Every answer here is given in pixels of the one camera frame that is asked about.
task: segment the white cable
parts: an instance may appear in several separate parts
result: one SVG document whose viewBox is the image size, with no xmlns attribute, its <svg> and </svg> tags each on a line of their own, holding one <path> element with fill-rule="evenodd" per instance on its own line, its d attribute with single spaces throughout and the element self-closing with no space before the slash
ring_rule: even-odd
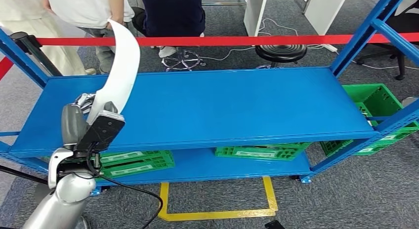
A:
<svg viewBox="0 0 419 229">
<path fill-rule="evenodd" d="M 289 28 L 289 27 L 285 27 L 285 26 L 278 25 L 278 23 L 276 23 L 276 21 L 274 21 L 274 20 L 273 20 L 273 19 L 271 19 L 271 18 L 265 18 L 265 19 L 263 19 L 263 20 L 262 20 L 262 25 L 263 25 L 263 27 L 262 27 L 262 28 L 260 28 L 260 29 L 259 29 L 259 31 L 261 31 L 261 30 L 265 29 L 265 21 L 266 21 L 266 20 L 270 20 L 270 21 L 274 22 L 274 24 L 275 24 L 276 26 L 280 27 L 280 28 L 284 28 L 284 29 L 287 29 L 287 30 L 293 30 L 293 31 L 295 32 L 295 35 L 297 35 L 297 36 L 298 36 L 298 31 L 297 31 L 296 29 L 293 29 L 293 28 Z"/>
<path fill-rule="evenodd" d="M 226 58 L 228 58 L 228 56 L 230 56 L 232 51 L 245 51 L 245 50 L 249 50 L 249 49 L 253 49 L 254 47 L 249 47 L 249 48 L 245 48 L 245 49 L 230 49 L 230 51 L 228 51 L 227 56 L 225 56 L 222 59 L 217 59 L 217 58 L 213 58 L 213 57 L 201 57 L 201 58 L 205 58 L 205 59 L 212 59 L 212 60 L 217 60 L 217 61 L 223 61 Z"/>
<path fill-rule="evenodd" d="M 280 28 L 284 28 L 284 29 L 288 29 L 288 30 L 293 30 L 294 32 L 295 32 L 295 35 L 297 35 L 298 36 L 298 31 L 296 30 L 296 29 L 293 29 L 293 28 L 290 28 L 290 27 L 286 27 L 286 26 L 281 26 L 281 25 L 278 25 L 278 23 L 276 23 L 276 21 L 274 21 L 273 19 L 271 19 L 271 18 L 265 18 L 265 19 L 263 19 L 262 20 L 262 28 L 260 28 L 259 29 L 259 34 L 265 34 L 265 35 L 269 35 L 269 36 L 271 36 L 272 34 L 270 34 L 270 33 L 266 33 L 266 32 L 260 32 L 261 30 L 263 30 L 263 29 L 265 29 L 265 21 L 266 20 L 270 20 L 270 21 L 272 21 L 276 26 L 278 26 L 278 27 L 280 27 Z M 245 49 L 230 49 L 229 51 L 228 51 L 228 54 L 227 54 L 227 56 L 225 56 L 224 58 L 222 58 L 222 59 L 218 59 L 218 58 L 213 58 L 213 57 L 201 57 L 201 58 L 204 58 L 204 59 L 212 59 L 212 60 L 216 60 L 216 61 L 224 61 L 226 58 L 228 58 L 229 56 L 230 56 L 230 54 L 231 54 L 231 52 L 232 51 L 245 51 L 245 50 L 249 50 L 249 49 L 253 49 L 254 47 L 249 47 L 249 48 L 245 48 Z M 309 49 L 309 50 L 313 50 L 313 49 L 322 49 L 322 48 L 324 48 L 322 45 L 307 45 L 307 49 Z"/>
<path fill-rule="evenodd" d="M 373 66 L 369 66 L 369 65 L 365 65 L 365 64 L 361 64 L 361 65 L 364 66 L 364 67 L 369 67 L 369 68 L 372 68 L 372 69 L 379 69 L 379 70 L 382 70 L 382 69 L 390 69 L 390 68 L 399 68 L 399 66 L 395 66 L 395 67 L 373 67 Z M 413 70 L 419 70 L 419 68 L 415 68 L 415 67 L 407 67 L 407 66 L 405 66 L 405 68 L 413 69 Z"/>
</svg>

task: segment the stool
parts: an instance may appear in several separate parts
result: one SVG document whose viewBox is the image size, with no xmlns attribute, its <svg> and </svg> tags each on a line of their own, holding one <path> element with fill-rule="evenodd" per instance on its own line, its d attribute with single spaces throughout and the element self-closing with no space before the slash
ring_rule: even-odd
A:
<svg viewBox="0 0 419 229">
<path fill-rule="evenodd" d="M 293 62 L 302 59 L 307 53 L 305 45 L 261 45 L 255 47 L 259 57 L 271 61 L 270 65 L 261 65 L 257 68 L 275 68 L 278 63 Z"/>
<path fill-rule="evenodd" d="M 206 65 L 206 63 L 204 63 L 201 57 L 199 57 L 196 53 L 181 49 L 180 47 L 176 47 L 176 50 L 177 57 L 169 56 L 162 59 L 162 64 L 167 67 L 167 72 L 170 70 L 192 71 L 192 68 L 198 66 L 198 64 L 201 66 Z"/>
</svg>

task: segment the yellow tape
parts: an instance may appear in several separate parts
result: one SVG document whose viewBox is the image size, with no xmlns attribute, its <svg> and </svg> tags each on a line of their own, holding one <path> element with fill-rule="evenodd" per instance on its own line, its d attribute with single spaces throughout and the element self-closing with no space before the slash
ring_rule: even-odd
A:
<svg viewBox="0 0 419 229">
<path fill-rule="evenodd" d="M 266 198 L 268 199 L 269 208 L 271 210 L 277 211 L 278 204 L 275 198 L 274 187 L 272 186 L 272 181 L 269 176 L 263 177 L 263 185 L 265 186 Z"/>
<path fill-rule="evenodd" d="M 265 186 L 266 198 L 268 199 L 268 209 L 168 214 L 169 183 L 162 183 L 160 187 L 160 197 L 163 199 L 164 203 L 163 208 L 159 213 L 159 217 L 163 220 L 173 222 L 275 216 L 275 212 L 278 210 L 278 204 L 276 202 L 271 178 L 269 176 L 264 176 L 263 184 Z"/>
</svg>

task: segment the crate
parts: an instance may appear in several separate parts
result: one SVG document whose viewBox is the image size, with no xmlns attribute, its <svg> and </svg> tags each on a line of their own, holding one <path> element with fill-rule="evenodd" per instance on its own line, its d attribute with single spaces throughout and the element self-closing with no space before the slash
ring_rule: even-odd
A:
<svg viewBox="0 0 419 229">
<path fill-rule="evenodd" d="M 296 147 L 296 148 L 303 148 L 306 149 L 311 142 L 294 142 L 294 143 L 281 143 L 281 144 L 271 144 L 271 145 L 265 145 L 265 146 L 277 146 L 277 147 Z"/>
<path fill-rule="evenodd" d="M 127 153 L 107 153 L 100 155 L 100 162 L 102 166 L 112 166 L 122 163 L 128 163 L 142 159 L 144 157 L 152 157 L 154 155 L 160 155 L 162 151 L 133 151 Z"/>
<path fill-rule="evenodd" d="M 320 142 L 320 145 L 323 148 L 323 151 L 325 152 L 326 156 L 329 157 L 333 154 L 335 154 L 338 150 L 341 148 L 344 148 L 348 146 L 353 140 L 340 140 L 340 141 L 322 141 Z M 392 145 L 392 143 L 375 143 L 370 146 L 367 146 L 366 148 L 358 151 L 354 155 L 357 156 L 369 156 L 373 155 L 374 153 L 380 151 L 381 149 L 384 149 L 388 146 Z"/>
<path fill-rule="evenodd" d="M 128 156 L 118 156 L 116 161 L 112 161 L 111 165 L 102 163 L 102 170 L 104 176 L 115 178 L 138 173 L 144 173 L 155 170 L 162 170 L 174 167 L 173 156 L 170 151 L 151 151 L 142 152 L 138 156 L 130 154 Z"/>
<path fill-rule="evenodd" d="M 343 88 L 366 117 L 391 116 L 403 108 L 402 104 L 384 84 L 345 85 Z M 369 121 L 369 123 L 371 126 L 377 126 L 380 121 Z M 374 150 L 362 152 L 363 149 L 356 155 L 372 155 L 417 130 L 419 130 L 418 123 L 416 121 L 412 122 L 407 126 L 388 134 L 372 146 L 365 148 L 373 148 Z M 353 140 L 328 141 L 321 142 L 321 145 L 325 154 L 331 156 L 352 141 Z"/>
<path fill-rule="evenodd" d="M 304 150 L 304 147 L 292 146 L 232 146 L 218 147 L 215 150 L 215 155 L 221 157 L 292 161 Z"/>
</svg>

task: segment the red rope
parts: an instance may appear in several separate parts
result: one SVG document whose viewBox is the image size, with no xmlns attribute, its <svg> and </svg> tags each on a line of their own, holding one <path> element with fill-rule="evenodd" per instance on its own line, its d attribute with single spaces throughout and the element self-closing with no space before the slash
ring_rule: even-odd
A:
<svg viewBox="0 0 419 229">
<path fill-rule="evenodd" d="M 3 60 L 0 61 L 0 80 L 11 69 L 13 64 L 14 63 L 12 61 L 10 61 L 10 59 L 8 59 L 7 57 L 4 57 Z"/>
<path fill-rule="evenodd" d="M 419 33 L 401 34 L 410 42 L 419 42 Z M 352 35 L 306 35 L 306 36 L 229 36 L 229 37 L 165 37 L 137 38 L 140 46 L 251 46 L 251 45 L 313 45 L 347 44 Z M 41 45 L 53 46 L 114 46 L 114 38 L 38 38 Z M 388 43 L 380 34 L 374 35 L 369 43 Z"/>
</svg>

